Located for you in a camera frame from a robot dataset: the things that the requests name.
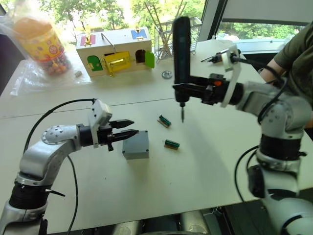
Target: tree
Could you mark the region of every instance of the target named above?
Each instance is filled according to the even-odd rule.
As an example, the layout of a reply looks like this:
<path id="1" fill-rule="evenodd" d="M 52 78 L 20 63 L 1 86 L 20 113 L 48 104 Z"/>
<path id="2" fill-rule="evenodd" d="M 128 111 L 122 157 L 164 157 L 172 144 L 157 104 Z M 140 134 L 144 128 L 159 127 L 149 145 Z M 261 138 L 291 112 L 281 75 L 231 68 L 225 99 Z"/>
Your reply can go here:
<path id="1" fill-rule="evenodd" d="M 301 26 L 262 23 L 222 23 L 218 33 L 235 35 L 239 39 L 285 39 L 295 35 Z"/>
<path id="2" fill-rule="evenodd" d="M 147 26 L 150 31 L 150 29 L 153 29 L 153 20 L 145 6 L 145 3 L 149 7 L 151 7 L 152 5 L 158 7 L 157 13 L 159 14 L 159 0 L 132 0 L 131 2 L 134 17 L 137 19 L 137 26 Z"/>
<path id="3" fill-rule="evenodd" d="M 96 2 L 94 0 L 41 0 L 42 10 L 53 9 L 55 23 L 71 21 L 74 24 L 74 16 L 78 15 L 82 27 L 85 28 L 86 17 L 90 13 L 95 13 Z"/>
<path id="4" fill-rule="evenodd" d="M 0 0 L 1 6 L 4 8 L 6 12 L 13 6 L 14 0 Z"/>
<path id="5" fill-rule="evenodd" d="M 157 14 L 161 23 L 166 22 L 168 20 L 173 20 L 176 16 L 178 7 L 181 3 L 181 0 L 132 0 L 132 11 L 134 14 L 134 18 L 137 19 L 137 26 L 147 26 L 150 36 L 152 38 L 152 42 L 154 43 L 154 22 L 144 4 L 147 3 L 149 8 L 151 9 L 151 13 L 155 20 L 155 13 L 152 8 L 154 5 L 156 7 Z M 182 10 L 184 4 L 186 3 L 186 7 L 182 13 L 182 16 L 194 17 L 197 16 L 201 19 L 205 0 L 184 0 L 182 3 Z"/>
<path id="6" fill-rule="evenodd" d="M 129 27 L 125 23 L 123 8 L 118 5 L 116 0 L 98 0 L 96 9 L 100 19 L 105 22 L 104 29 L 116 30 Z"/>

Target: black cable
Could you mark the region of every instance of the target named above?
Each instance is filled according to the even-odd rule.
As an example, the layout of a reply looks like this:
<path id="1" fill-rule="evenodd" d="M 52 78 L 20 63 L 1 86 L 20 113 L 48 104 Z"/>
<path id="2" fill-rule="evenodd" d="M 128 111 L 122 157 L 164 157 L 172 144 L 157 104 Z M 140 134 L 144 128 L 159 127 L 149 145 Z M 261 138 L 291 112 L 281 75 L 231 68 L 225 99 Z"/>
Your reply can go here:
<path id="1" fill-rule="evenodd" d="M 258 61 L 254 61 L 254 60 L 245 60 L 245 59 L 242 59 L 242 58 L 238 58 L 238 57 L 232 57 L 231 58 L 232 62 L 234 61 L 237 61 L 237 62 L 241 62 L 241 63 L 245 63 L 245 64 L 250 64 L 250 65 L 257 65 L 257 66 L 262 66 L 264 67 L 265 69 L 269 70 L 276 78 L 277 81 L 279 81 L 280 83 L 283 83 L 281 89 L 279 90 L 279 92 L 277 93 L 277 95 L 271 99 L 263 108 L 262 110 L 260 111 L 259 115 L 258 115 L 258 123 L 261 124 L 262 120 L 263 120 L 263 117 L 264 117 L 264 114 L 265 112 L 268 110 L 268 108 L 278 100 L 278 97 L 284 92 L 284 89 L 286 88 L 287 84 L 288 84 L 288 79 L 283 79 L 280 77 L 280 75 L 270 66 L 268 65 L 265 65 L 261 62 L 258 62 Z"/>
<path id="2" fill-rule="evenodd" d="M 256 154 L 256 150 L 250 155 L 248 161 L 246 162 L 246 171 L 248 172 L 249 169 L 249 163 L 251 161 L 251 159 L 253 158 L 253 156 Z"/>
<path id="3" fill-rule="evenodd" d="M 237 61 L 237 62 L 241 62 L 241 63 L 245 63 L 245 64 L 249 64 L 249 65 L 255 65 L 255 66 L 261 66 L 265 69 L 267 69 L 268 71 L 270 71 L 276 78 L 276 80 L 280 81 L 282 84 L 284 83 L 284 80 L 280 77 L 280 75 L 276 72 L 275 69 L 273 69 L 272 67 L 259 62 L 259 61 L 255 61 L 255 60 L 249 60 L 249 59 L 242 59 L 242 58 L 238 58 L 238 57 L 232 57 L 231 58 L 232 62 Z"/>
<path id="4" fill-rule="evenodd" d="M 54 108 L 52 108 L 48 112 L 46 112 L 44 115 L 42 115 L 42 117 L 35 123 L 35 125 L 33 126 L 33 128 L 30 130 L 30 132 L 28 134 L 28 137 L 27 137 L 27 140 L 26 140 L 26 143 L 25 143 L 25 147 L 24 147 L 24 152 L 28 149 L 28 145 L 29 145 L 31 136 L 33 135 L 33 133 L 36 130 L 37 126 L 40 124 L 40 122 L 44 118 L 46 118 L 48 115 L 52 114 L 56 109 L 58 109 L 58 108 L 60 108 L 60 107 L 62 107 L 64 105 L 75 103 L 75 102 L 81 102 L 81 101 L 91 101 L 92 103 L 94 103 L 96 101 L 96 99 L 92 98 L 92 99 L 75 99 L 75 100 L 71 100 L 71 101 L 59 104 L 58 106 L 55 106 Z"/>
<path id="5" fill-rule="evenodd" d="M 285 82 L 284 82 L 284 85 L 281 87 L 281 89 L 279 90 L 279 92 L 276 94 L 276 96 L 274 96 L 273 99 L 270 100 L 269 103 L 267 103 L 263 109 L 259 112 L 259 115 L 258 115 L 258 123 L 261 124 L 262 120 L 263 120 L 263 117 L 264 117 L 264 114 L 265 112 L 268 110 L 268 108 L 273 104 L 275 103 L 277 100 L 278 100 L 278 97 L 284 92 L 284 89 L 287 87 L 287 84 L 288 84 L 288 80 L 287 78 L 285 79 Z"/>
<path id="6" fill-rule="evenodd" d="M 239 159 L 237 160 L 237 162 L 236 162 L 235 172 L 234 172 L 234 181 L 235 181 L 235 187 L 236 187 L 237 193 L 238 193 L 238 195 L 239 195 L 239 197 L 240 197 L 240 199 L 241 199 L 242 202 L 245 202 L 245 200 L 243 199 L 243 197 L 242 197 L 242 195 L 241 195 L 241 193 L 240 193 L 240 191 L 239 191 L 238 184 L 237 184 L 237 171 L 238 171 L 238 166 L 239 166 L 239 163 L 241 162 L 241 160 L 245 157 L 245 155 L 247 155 L 249 152 L 251 152 L 251 151 L 257 149 L 258 147 L 259 147 L 259 146 L 257 145 L 257 146 L 252 147 L 251 149 L 248 149 L 246 152 L 244 152 L 244 153 L 240 156 L 240 158 L 239 158 Z"/>
<path id="7" fill-rule="evenodd" d="M 275 81 L 277 81 L 277 79 L 270 80 L 270 81 L 266 82 L 266 84 L 271 84 L 271 83 L 273 83 Z"/>
<path id="8" fill-rule="evenodd" d="M 76 214 L 77 214 L 77 208 L 78 208 L 78 184 L 77 184 L 77 177 L 76 177 L 76 171 L 75 171 L 74 163 L 73 163 L 72 159 L 69 157 L 69 155 L 67 156 L 67 158 L 68 158 L 70 164 L 72 165 L 74 181 L 75 181 L 75 190 L 76 190 L 75 211 L 74 211 L 74 215 L 73 215 L 72 221 L 71 221 L 71 223 L 69 225 L 69 228 L 67 230 L 67 235 L 69 235 L 70 231 L 72 230 L 72 226 L 73 226 L 73 223 L 75 221 Z"/>
<path id="9" fill-rule="evenodd" d="M 252 214 L 251 214 L 251 212 L 250 212 L 248 206 L 246 205 L 246 201 L 244 200 L 244 198 L 242 197 L 242 195 L 241 195 L 241 193 L 240 193 L 240 191 L 239 191 L 239 187 L 238 187 L 238 183 L 237 183 L 237 171 L 238 171 L 239 163 L 240 163 L 241 160 L 245 157 L 245 155 L 247 155 L 249 152 L 251 152 L 251 151 L 253 151 L 253 150 L 256 150 L 258 147 L 259 147 L 259 146 L 257 145 L 257 146 L 252 147 L 251 149 L 248 149 L 248 150 L 247 150 L 246 152 L 244 152 L 244 153 L 240 156 L 240 158 L 237 160 L 236 166 L 235 166 L 235 171 L 234 171 L 234 181 L 235 181 L 236 191 L 237 191 L 237 193 L 238 193 L 238 195 L 239 195 L 241 201 L 243 202 L 244 207 L 245 207 L 247 213 L 250 215 L 251 222 L 252 222 L 253 226 L 255 227 L 255 229 L 258 231 L 259 234 L 263 234 L 262 232 L 260 232 L 258 226 L 256 226 L 256 224 L 254 223 L 254 221 L 253 221 L 253 219 L 252 219 Z"/>

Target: person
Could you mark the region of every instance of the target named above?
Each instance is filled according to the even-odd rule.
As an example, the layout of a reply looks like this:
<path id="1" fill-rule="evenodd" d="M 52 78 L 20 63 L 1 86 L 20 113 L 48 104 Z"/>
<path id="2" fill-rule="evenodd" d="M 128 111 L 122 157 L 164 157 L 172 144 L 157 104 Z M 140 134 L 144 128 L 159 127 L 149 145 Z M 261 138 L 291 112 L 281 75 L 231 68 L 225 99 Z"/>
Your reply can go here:
<path id="1" fill-rule="evenodd" d="M 274 56 L 268 66 L 279 75 L 286 76 L 287 89 L 295 95 L 306 98 L 313 108 L 313 22 L 295 35 Z M 267 82 L 275 80 L 275 76 L 266 69 L 262 70 L 260 75 Z M 313 112 L 305 128 L 312 127 Z"/>

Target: green door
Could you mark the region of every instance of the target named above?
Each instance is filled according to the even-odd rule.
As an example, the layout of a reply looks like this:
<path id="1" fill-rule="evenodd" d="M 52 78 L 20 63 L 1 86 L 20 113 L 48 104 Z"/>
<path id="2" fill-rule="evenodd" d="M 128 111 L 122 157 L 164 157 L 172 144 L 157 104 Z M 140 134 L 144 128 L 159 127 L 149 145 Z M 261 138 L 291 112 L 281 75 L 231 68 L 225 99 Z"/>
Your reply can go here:
<path id="1" fill-rule="evenodd" d="M 150 68 L 155 67 L 155 55 L 152 52 L 145 52 L 145 64 Z"/>
<path id="2" fill-rule="evenodd" d="M 90 55 L 87 57 L 88 64 L 92 71 L 101 71 L 103 70 L 100 60 L 95 55 Z"/>

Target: green shirt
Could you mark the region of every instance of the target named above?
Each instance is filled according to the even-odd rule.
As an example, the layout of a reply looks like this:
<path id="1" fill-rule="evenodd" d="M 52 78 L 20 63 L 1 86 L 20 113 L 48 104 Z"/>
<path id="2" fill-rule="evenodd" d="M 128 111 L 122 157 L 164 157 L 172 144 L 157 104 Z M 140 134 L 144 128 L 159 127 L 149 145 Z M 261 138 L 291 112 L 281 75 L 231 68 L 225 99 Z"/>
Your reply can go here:
<path id="1" fill-rule="evenodd" d="M 313 22 L 295 35 L 274 57 L 286 69 L 289 89 L 313 107 Z"/>

